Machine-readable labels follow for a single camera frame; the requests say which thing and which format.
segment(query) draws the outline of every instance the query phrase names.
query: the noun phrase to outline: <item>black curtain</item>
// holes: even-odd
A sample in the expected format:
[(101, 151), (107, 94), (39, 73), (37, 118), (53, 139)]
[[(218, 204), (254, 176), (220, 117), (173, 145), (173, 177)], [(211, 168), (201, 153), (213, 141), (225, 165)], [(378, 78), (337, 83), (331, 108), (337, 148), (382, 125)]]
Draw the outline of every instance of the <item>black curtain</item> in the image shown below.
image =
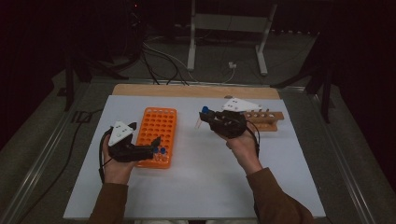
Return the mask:
[(391, 1), (336, 2), (302, 72), (334, 66), (332, 83), (396, 191), (395, 15)]
[(113, 56), (136, 60), (145, 23), (138, 1), (6, 0), (0, 27), (0, 148), (52, 91), (52, 77), (64, 70), (71, 53), (81, 81), (90, 81), (91, 62), (112, 62)]

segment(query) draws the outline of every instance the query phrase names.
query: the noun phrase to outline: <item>white table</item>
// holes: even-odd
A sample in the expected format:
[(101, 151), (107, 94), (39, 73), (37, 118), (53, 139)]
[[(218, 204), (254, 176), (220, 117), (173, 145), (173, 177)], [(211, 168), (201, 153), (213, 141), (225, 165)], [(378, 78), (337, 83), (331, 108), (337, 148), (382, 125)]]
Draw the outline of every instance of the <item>white table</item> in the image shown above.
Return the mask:
[[(278, 131), (261, 134), (260, 160), (271, 168), (285, 192), (305, 205), (314, 217), (324, 217), (323, 206), (283, 101), (245, 99), (272, 111), (283, 112), (285, 119), (278, 122)], [(167, 170), (133, 169), (125, 218), (254, 218), (251, 189), (233, 153), (222, 139), (209, 130), (206, 123), (200, 129), (194, 129), (202, 106), (220, 110), (226, 101), (201, 96), (109, 96), (64, 218), (86, 219), (92, 212), (101, 188), (98, 150), (103, 133), (116, 120), (125, 123), (136, 121), (139, 124), (148, 106), (177, 110), (174, 155)]]

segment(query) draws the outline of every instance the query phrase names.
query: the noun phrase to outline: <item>dark background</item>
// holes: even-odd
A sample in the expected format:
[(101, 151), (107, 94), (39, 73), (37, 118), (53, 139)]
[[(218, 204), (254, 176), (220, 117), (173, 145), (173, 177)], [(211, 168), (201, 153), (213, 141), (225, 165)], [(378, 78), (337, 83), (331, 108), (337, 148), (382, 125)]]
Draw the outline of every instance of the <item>dark background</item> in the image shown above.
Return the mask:
[[(198, 1), (202, 12), (260, 13), (242, 1)], [(278, 1), (273, 32), (318, 35), (303, 71), (334, 66), (332, 83), (358, 122), (393, 189), (396, 189), (395, 75), (396, 21), (391, 1)], [(125, 39), (126, 1), (4, 1), (1, 5), (0, 148), (52, 91), (51, 78), (64, 70), (64, 53), (72, 43), (95, 60), (112, 60)], [(254, 8), (267, 3), (251, 0)], [(190, 1), (147, 0), (134, 13), (160, 33), (177, 35), (174, 24), (190, 22)], [(82, 80), (89, 81), (90, 74)]]

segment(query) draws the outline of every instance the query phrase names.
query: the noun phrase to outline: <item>orange rack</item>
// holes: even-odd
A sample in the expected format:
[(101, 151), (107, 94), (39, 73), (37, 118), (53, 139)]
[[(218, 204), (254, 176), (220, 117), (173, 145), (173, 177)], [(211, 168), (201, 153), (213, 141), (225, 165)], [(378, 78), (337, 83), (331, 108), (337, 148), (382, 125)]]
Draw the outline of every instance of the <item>orange rack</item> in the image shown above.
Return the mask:
[(150, 146), (157, 137), (161, 143), (154, 150), (153, 159), (139, 161), (137, 167), (167, 169), (171, 165), (177, 111), (174, 108), (147, 107), (142, 118), (137, 146)]

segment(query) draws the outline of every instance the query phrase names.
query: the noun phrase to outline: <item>hand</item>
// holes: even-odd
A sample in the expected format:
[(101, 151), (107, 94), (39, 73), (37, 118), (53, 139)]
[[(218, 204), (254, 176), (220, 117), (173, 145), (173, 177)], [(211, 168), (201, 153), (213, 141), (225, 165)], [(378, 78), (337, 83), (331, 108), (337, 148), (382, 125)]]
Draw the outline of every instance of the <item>hand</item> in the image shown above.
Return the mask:
[[(108, 140), (110, 139), (110, 134), (105, 137), (103, 141), (103, 157), (104, 162), (109, 161), (111, 157), (108, 155)], [(105, 165), (105, 183), (113, 184), (123, 184), (127, 185), (129, 177), (131, 176), (132, 169), (137, 161), (130, 162), (118, 162), (115, 160), (109, 161)]]
[[(252, 124), (248, 123), (247, 127), (255, 132), (255, 128)], [(227, 147), (232, 150), (238, 163), (242, 166), (247, 175), (262, 169), (262, 164), (259, 158), (257, 158), (255, 142), (250, 132), (245, 131), (241, 136), (235, 138), (227, 138), (222, 135), (219, 136), (226, 140)]]

